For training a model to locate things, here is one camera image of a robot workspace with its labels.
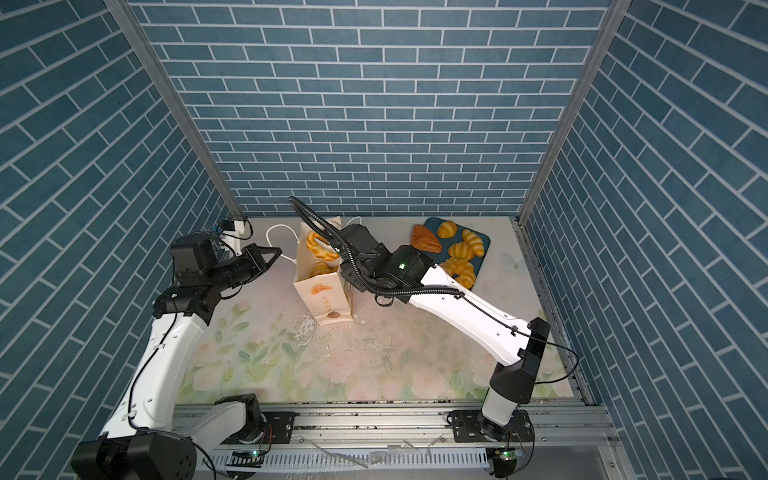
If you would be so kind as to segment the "brown bread piece top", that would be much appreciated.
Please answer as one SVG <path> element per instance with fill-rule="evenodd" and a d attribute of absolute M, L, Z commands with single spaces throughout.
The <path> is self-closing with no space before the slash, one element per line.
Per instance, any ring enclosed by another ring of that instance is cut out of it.
<path fill-rule="evenodd" d="M 415 225 L 411 233 L 411 245 L 420 251 L 439 254 L 442 245 L 431 230 L 424 225 Z"/>

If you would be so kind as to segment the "long croissant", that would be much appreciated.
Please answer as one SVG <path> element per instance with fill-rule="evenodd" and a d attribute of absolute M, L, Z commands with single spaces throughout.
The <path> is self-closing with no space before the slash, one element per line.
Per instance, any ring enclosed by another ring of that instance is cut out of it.
<path fill-rule="evenodd" d="M 319 276 L 319 275 L 326 275 L 326 274 L 330 274 L 330 273 L 334 273 L 334 272 L 335 272 L 335 269 L 332 266 L 330 266 L 330 265 L 328 265 L 328 264 L 326 264 L 324 262 L 318 262 L 318 263 L 316 263 L 313 266 L 313 268 L 311 270 L 310 277 L 315 277 L 315 276 Z"/>

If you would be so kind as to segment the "ring donut bread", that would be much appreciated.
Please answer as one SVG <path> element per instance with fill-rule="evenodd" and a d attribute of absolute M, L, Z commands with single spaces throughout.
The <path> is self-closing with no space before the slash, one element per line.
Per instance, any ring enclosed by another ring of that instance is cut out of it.
<path fill-rule="evenodd" d="M 339 258 L 338 252 L 329 242 L 315 231 L 310 231 L 306 239 L 307 249 L 318 259 L 332 262 Z"/>

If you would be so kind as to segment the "white printed paper bag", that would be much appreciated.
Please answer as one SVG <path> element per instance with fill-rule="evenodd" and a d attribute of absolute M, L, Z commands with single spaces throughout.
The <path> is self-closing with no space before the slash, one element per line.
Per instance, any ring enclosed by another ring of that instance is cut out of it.
<path fill-rule="evenodd" d="M 275 224 L 269 227 L 265 233 L 269 246 L 273 245 L 270 235 L 278 228 L 287 229 L 296 240 L 296 254 L 293 257 L 282 254 L 281 257 L 293 263 L 295 268 L 293 285 L 315 321 L 320 326 L 352 322 L 354 320 L 353 295 L 351 285 L 341 275 L 340 254 L 338 253 L 339 258 L 332 262 L 316 258 L 306 246 L 308 233 L 315 230 L 304 222 L 300 224 L 299 230 L 294 230 L 286 224 Z M 326 233 L 318 234 L 330 244 Z M 318 262 L 332 266 L 335 272 L 310 277 L 313 266 Z"/>

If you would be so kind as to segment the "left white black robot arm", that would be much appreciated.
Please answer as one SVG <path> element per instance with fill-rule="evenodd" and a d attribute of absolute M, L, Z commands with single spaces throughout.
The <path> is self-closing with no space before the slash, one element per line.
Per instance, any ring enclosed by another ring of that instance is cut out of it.
<path fill-rule="evenodd" d="M 253 394 L 218 400 L 185 433 L 173 429 L 178 392 L 223 292 L 266 273 L 278 247 L 250 244 L 217 258 L 211 235 L 182 236 L 170 246 L 173 281 L 153 303 L 147 347 L 126 393 L 97 439 L 81 442 L 71 467 L 81 479 L 190 479 L 197 462 L 233 438 L 246 445 L 271 439 L 272 427 Z"/>

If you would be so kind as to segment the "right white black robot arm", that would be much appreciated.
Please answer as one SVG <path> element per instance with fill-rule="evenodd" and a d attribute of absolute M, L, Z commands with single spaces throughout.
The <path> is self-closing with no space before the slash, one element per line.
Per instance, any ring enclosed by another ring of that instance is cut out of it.
<path fill-rule="evenodd" d="M 496 366 L 477 417 L 478 428 L 490 440 L 504 441 L 517 434 L 525 442 L 528 417 L 520 407 L 531 400 L 549 324 L 494 307 L 422 251 L 402 245 L 391 252 L 362 225 L 332 227 L 326 236 L 342 259 L 342 276 L 356 289 L 425 310 L 484 347 Z"/>

